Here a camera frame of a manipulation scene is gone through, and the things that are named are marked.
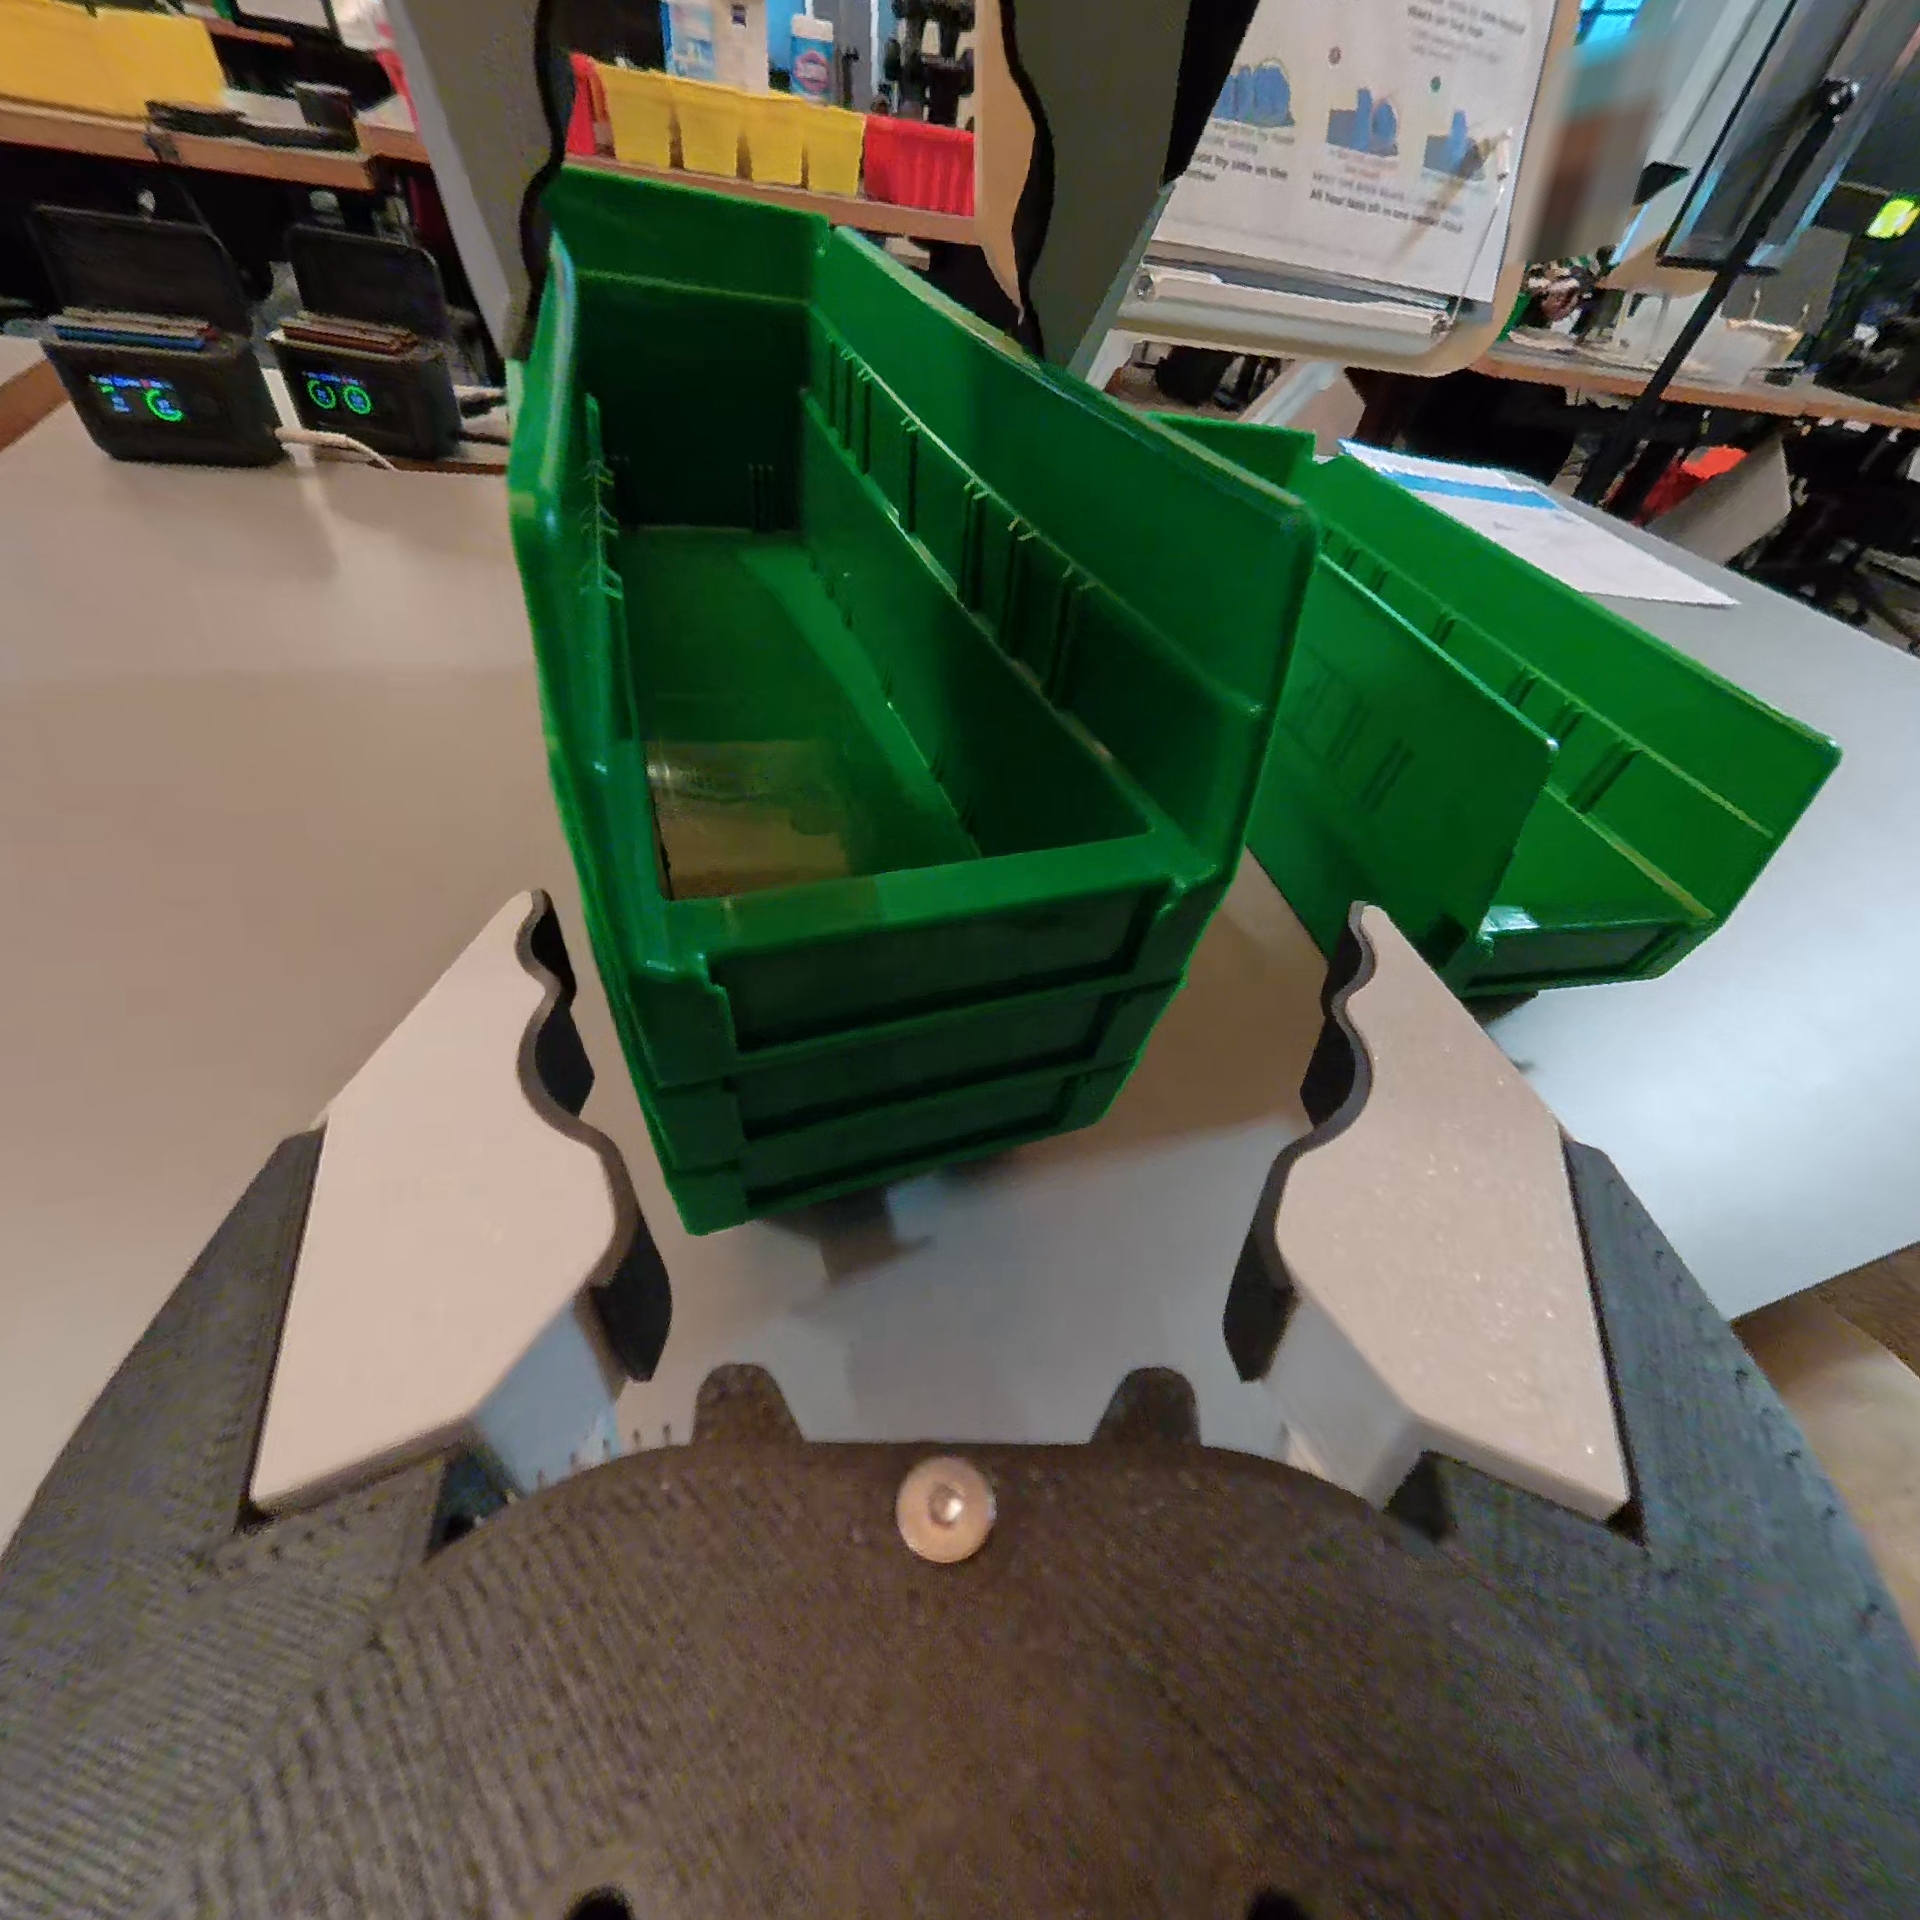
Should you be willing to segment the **large yellow bin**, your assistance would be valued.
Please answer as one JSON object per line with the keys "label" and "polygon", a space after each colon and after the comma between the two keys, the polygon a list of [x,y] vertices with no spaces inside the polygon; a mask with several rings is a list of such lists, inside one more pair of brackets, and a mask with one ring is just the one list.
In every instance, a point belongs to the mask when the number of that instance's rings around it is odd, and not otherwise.
{"label": "large yellow bin", "polygon": [[6,104],[144,120],[150,104],[227,107],[205,25],[192,16],[64,3],[3,5]]}

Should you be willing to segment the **monitor on tripod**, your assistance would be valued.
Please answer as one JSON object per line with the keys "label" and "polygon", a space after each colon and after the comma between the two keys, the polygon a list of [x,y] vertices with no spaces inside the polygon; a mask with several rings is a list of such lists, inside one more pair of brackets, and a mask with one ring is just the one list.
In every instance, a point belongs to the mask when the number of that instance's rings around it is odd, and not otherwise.
{"label": "monitor on tripod", "polygon": [[1738,282],[1774,272],[1840,178],[1885,90],[1916,47],[1916,5],[1748,5],[1712,90],[1668,163],[1683,199],[1653,263],[1710,272],[1646,389],[1588,456],[1574,499],[1603,505],[1658,425],[1672,383]]}

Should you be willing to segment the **long wooden table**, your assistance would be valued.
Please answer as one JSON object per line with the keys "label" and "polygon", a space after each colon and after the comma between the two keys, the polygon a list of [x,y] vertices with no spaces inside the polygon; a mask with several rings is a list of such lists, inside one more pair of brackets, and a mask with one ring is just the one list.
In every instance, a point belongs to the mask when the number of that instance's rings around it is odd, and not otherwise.
{"label": "long wooden table", "polygon": [[[236,136],[150,133],[144,121],[3,102],[3,142],[15,150],[77,153],[142,166],[175,166],[192,171],[267,178],[287,185],[318,185],[370,193],[380,171],[424,169],[432,159],[414,133],[359,127],[357,151],[296,151]],[[688,174],[679,168],[624,163],[607,157],[570,159],[582,174],[650,178],[700,187],[739,202],[781,206],[863,234],[980,248],[976,223],[962,213],[902,209],[899,205],[814,195],[803,185],[754,183],[725,177]]]}

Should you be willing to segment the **white wipes canister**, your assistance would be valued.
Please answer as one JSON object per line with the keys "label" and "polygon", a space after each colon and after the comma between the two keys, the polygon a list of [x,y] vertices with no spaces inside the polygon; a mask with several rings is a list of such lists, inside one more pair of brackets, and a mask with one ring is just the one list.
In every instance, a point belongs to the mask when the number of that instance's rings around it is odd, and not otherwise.
{"label": "white wipes canister", "polygon": [[768,3],[770,73],[820,106],[874,107],[875,3]]}

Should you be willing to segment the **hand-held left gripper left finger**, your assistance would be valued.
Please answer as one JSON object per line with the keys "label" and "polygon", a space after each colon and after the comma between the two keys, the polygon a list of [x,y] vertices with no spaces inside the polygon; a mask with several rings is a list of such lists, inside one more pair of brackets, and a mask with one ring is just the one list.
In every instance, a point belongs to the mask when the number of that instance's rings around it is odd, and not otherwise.
{"label": "hand-held left gripper left finger", "polygon": [[295,1514],[436,1454],[534,1497],[640,1450],[666,1263],[588,1122],[578,981],[511,896],[319,1118],[250,1495]]}

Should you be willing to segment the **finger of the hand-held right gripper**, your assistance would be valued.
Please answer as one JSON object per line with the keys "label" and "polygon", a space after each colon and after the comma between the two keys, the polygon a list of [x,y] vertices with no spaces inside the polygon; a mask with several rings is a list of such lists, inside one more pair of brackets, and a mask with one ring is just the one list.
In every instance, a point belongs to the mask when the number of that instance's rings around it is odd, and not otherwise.
{"label": "finger of the hand-held right gripper", "polygon": [[567,159],[573,5],[389,3],[450,235],[506,365],[532,351]]}
{"label": "finger of the hand-held right gripper", "polygon": [[1053,366],[1106,341],[1256,3],[983,3],[974,241]]}

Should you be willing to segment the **black dumbbells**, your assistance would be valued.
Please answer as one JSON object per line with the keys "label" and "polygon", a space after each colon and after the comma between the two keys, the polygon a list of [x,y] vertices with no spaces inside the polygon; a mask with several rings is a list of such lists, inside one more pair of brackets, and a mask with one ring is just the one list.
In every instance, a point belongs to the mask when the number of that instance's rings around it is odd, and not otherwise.
{"label": "black dumbbells", "polygon": [[877,110],[972,133],[976,3],[875,3],[871,14]]}

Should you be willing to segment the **wooden document stand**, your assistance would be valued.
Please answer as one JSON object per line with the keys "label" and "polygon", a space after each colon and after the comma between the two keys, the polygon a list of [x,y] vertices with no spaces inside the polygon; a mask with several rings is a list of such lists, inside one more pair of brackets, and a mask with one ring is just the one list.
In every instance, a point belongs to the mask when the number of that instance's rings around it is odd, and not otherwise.
{"label": "wooden document stand", "polygon": [[1578,5],[1551,5],[1542,88],[1527,127],[1504,265],[1491,302],[1152,257],[1152,234],[1106,341],[1083,366],[1087,383],[1106,386],[1140,346],[1235,352],[1324,368],[1324,376],[1287,376],[1278,399],[1255,402],[1252,418],[1264,423],[1287,421],[1312,392],[1331,384],[1339,368],[1437,378],[1479,360],[1496,341],[1519,296],[1546,210],[1574,34]]}

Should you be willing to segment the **black battery charger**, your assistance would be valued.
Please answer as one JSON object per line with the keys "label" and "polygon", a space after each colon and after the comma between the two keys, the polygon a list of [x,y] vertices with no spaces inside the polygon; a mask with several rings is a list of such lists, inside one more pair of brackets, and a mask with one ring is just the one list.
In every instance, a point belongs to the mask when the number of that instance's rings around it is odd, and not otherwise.
{"label": "black battery charger", "polygon": [[29,232],[55,288],[38,349],[104,456],[221,469],[284,463],[254,307],[215,232],[48,205],[31,210]]}
{"label": "black battery charger", "polygon": [[295,225],[296,304],[270,351],[299,425],[382,457],[440,463],[464,437],[440,272],[418,245]]}

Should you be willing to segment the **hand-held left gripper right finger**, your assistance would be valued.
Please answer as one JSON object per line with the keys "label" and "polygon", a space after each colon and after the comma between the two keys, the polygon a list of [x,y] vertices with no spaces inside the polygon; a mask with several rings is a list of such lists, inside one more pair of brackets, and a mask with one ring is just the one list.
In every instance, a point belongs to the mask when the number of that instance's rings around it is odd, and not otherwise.
{"label": "hand-held left gripper right finger", "polygon": [[1626,1512],[1568,1141],[1374,903],[1334,942],[1222,1337],[1278,1457],[1375,1509],[1437,1457],[1583,1521]]}

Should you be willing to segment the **green plastic bin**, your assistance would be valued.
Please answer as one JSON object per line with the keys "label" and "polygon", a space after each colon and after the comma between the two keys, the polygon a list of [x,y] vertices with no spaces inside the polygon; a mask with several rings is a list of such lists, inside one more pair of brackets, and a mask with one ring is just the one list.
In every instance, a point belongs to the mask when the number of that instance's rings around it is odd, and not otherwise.
{"label": "green plastic bin", "polygon": [[685,1088],[631,1075],[679,1221],[710,1235],[1091,1128],[1182,985],[989,999],[770,1048]]}
{"label": "green plastic bin", "polygon": [[1182,979],[1306,504],[826,221],[578,166],[543,217],[511,543],[632,1075]]}
{"label": "green plastic bin", "polygon": [[1157,853],[1125,838],[693,902],[582,881],[680,1221],[716,1232],[1102,1118],[1224,895]]}
{"label": "green plastic bin", "polygon": [[1324,951],[1370,903],[1461,999],[1663,976],[1837,773],[1829,737],[1306,432],[1158,421],[1318,530],[1246,850]]}

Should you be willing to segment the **white paper sheet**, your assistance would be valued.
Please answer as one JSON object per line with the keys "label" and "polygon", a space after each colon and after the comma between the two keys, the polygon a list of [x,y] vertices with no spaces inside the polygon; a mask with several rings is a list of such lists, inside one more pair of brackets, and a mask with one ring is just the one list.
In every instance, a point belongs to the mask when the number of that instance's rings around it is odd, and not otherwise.
{"label": "white paper sheet", "polygon": [[1511,472],[1427,459],[1356,440],[1338,449],[1574,593],[1693,608],[1738,603],[1733,595],[1603,530],[1559,495]]}

